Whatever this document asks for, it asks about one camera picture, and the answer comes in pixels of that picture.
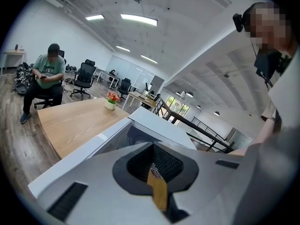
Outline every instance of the flower pot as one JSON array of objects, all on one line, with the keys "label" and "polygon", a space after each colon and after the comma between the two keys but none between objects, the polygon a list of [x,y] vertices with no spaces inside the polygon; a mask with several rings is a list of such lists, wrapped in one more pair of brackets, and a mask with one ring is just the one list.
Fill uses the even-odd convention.
[{"label": "flower pot", "polygon": [[106,107],[109,110],[114,110],[116,108],[116,104],[112,104],[112,103],[106,101],[104,107]]}]

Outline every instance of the green t-shirt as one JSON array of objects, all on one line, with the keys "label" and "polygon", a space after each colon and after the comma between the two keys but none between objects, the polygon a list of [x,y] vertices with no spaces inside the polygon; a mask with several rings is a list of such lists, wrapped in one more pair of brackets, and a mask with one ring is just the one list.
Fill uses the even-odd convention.
[{"label": "green t-shirt", "polygon": [[[53,75],[57,75],[58,73],[65,73],[65,61],[61,56],[58,56],[58,59],[50,63],[47,57],[47,54],[40,55],[33,65],[33,68],[37,69],[40,73],[45,74],[48,77]],[[55,84],[60,83],[59,81],[53,82],[42,82],[41,80],[37,79],[38,84],[41,88],[47,89],[52,87]]]}]

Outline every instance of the window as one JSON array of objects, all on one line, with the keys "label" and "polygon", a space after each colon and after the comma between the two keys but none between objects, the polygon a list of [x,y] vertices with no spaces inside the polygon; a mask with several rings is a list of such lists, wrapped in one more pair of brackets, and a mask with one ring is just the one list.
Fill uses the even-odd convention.
[{"label": "window", "polygon": [[[188,110],[189,110],[189,106],[187,106],[185,103],[179,101],[178,99],[172,97],[172,96],[169,96],[168,99],[166,100],[165,102],[168,107],[175,113],[179,114],[180,116],[184,117]],[[169,118],[169,122],[172,122],[172,120],[174,119],[174,117],[170,117]],[[179,124],[179,120],[177,120],[175,122],[175,125],[178,125]]]}]

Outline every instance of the handrail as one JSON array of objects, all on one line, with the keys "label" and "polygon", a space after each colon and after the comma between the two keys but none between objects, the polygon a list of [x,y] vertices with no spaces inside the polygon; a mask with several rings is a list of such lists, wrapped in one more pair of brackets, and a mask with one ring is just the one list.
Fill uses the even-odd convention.
[{"label": "handrail", "polygon": [[217,132],[215,132],[213,129],[211,129],[209,126],[207,126],[204,122],[201,122],[199,119],[197,119],[196,117],[194,117],[192,119],[192,122],[195,120],[195,122],[197,123],[196,125],[199,126],[199,125],[204,125],[202,127],[205,127],[205,129],[209,129],[212,133],[216,134],[216,136],[220,137],[223,141],[225,141],[225,139],[220,136]]},{"label": "handrail", "polygon": [[211,149],[212,147],[214,147],[214,145],[215,145],[216,143],[219,143],[219,144],[221,144],[222,146],[226,147],[229,151],[233,151],[233,149],[232,149],[230,146],[228,146],[227,144],[225,144],[224,142],[222,142],[222,141],[219,140],[218,138],[216,138],[216,137],[214,137],[213,135],[211,135],[210,133],[204,131],[203,129],[201,129],[200,127],[198,127],[197,125],[195,125],[194,123],[192,123],[192,122],[190,122],[189,120],[185,119],[184,117],[180,116],[179,114],[173,112],[173,111],[167,106],[167,104],[166,104],[162,99],[159,99],[159,100],[157,100],[157,101],[158,101],[158,102],[157,102],[157,106],[156,106],[156,108],[155,108],[154,111],[153,111],[156,115],[159,115],[159,111],[160,111],[161,108],[163,107],[163,108],[166,109],[167,112],[168,112],[168,115],[167,115],[166,118],[165,118],[166,120],[169,120],[169,118],[170,118],[171,116],[174,117],[174,119],[172,120],[172,124],[174,124],[177,120],[179,120],[179,121],[183,122],[184,124],[188,125],[189,127],[195,129],[196,131],[202,133],[203,135],[209,137],[211,140],[213,140],[214,142],[213,142],[212,144],[210,144],[210,147],[209,147],[207,150],[209,150],[209,149]]},{"label": "handrail", "polygon": [[[196,143],[199,143],[199,144],[201,144],[201,145],[203,145],[203,146],[205,146],[205,147],[207,147],[208,148],[208,146],[206,146],[205,144],[207,144],[207,145],[209,145],[210,146],[210,144],[209,143],[207,143],[207,142],[205,142],[205,141],[203,141],[203,140],[200,140],[199,138],[197,138],[197,137],[195,137],[195,136],[193,136],[193,135],[191,135],[191,134],[189,134],[189,133],[187,133],[187,135],[188,136],[190,136],[190,137],[192,137],[192,138],[194,138],[194,139],[197,139],[197,140],[199,140],[200,142],[198,142],[198,141],[195,141],[195,140],[193,140],[193,141],[195,141]],[[222,149],[220,149],[220,148],[216,148],[216,147],[214,147],[215,149],[218,149],[219,151],[221,151],[221,152],[224,152]]]}]

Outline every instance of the metal railing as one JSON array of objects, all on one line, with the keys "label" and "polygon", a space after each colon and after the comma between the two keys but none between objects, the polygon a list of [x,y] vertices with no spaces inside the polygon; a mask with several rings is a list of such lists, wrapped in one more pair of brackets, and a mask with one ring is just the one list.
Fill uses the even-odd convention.
[{"label": "metal railing", "polygon": [[204,131],[207,131],[208,133],[210,133],[211,135],[213,135],[217,139],[219,139],[221,141],[225,141],[225,139],[223,137],[221,137],[218,133],[216,133],[214,130],[212,130],[210,127],[208,127],[206,124],[204,124],[203,122],[201,122],[199,119],[197,119],[197,118],[194,117],[192,119],[192,123],[196,124],[198,127],[200,127],[201,129],[203,129]]},{"label": "metal railing", "polygon": [[168,106],[167,104],[162,100],[162,99],[158,99],[156,101],[156,107],[155,109],[153,110],[153,113],[155,113],[156,115],[161,115],[161,117],[165,120],[169,120],[169,118],[172,116],[174,117],[173,120],[172,120],[172,124],[174,124],[177,120],[181,121],[182,123],[188,125],[189,127],[193,128],[194,130],[202,133],[203,135],[209,137],[213,142],[212,144],[209,144],[205,141],[201,141],[201,143],[204,143],[206,145],[209,145],[208,148],[207,148],[207,151],[211,150],[211,148],[215,148],[217,150],[221,150],[219,148],[216,148],[215,145],[216,143],[219,143],[221,144],[222,146],[224,146],[224,149],[222,150],[223,152],[225,153],[228,153],[230,151],[233,151],[231,145],[227,145],[225,144],[223,141],[221,141],[218,136],[216,135],[212,135],[211,133],[209,133],[208,131],[205,131],[204,129],[202,129],[201,127],[197,126],[196,124],[190,122],[189,120],[185,119],[184,117],[180,116],[179,114],[173,112]]}]

